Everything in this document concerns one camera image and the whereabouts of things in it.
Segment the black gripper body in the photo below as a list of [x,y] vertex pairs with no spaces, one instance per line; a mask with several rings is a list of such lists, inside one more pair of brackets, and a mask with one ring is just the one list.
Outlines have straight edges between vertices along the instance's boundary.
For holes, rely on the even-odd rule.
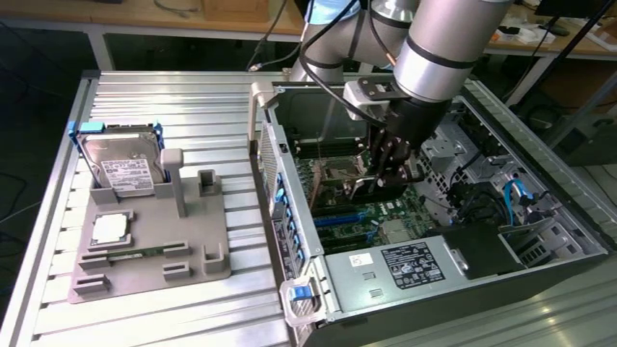
[[433,134],[450,104],[449,100],[437,103],[417,98],[391,100],[385,110],[385,131],[417,149]]

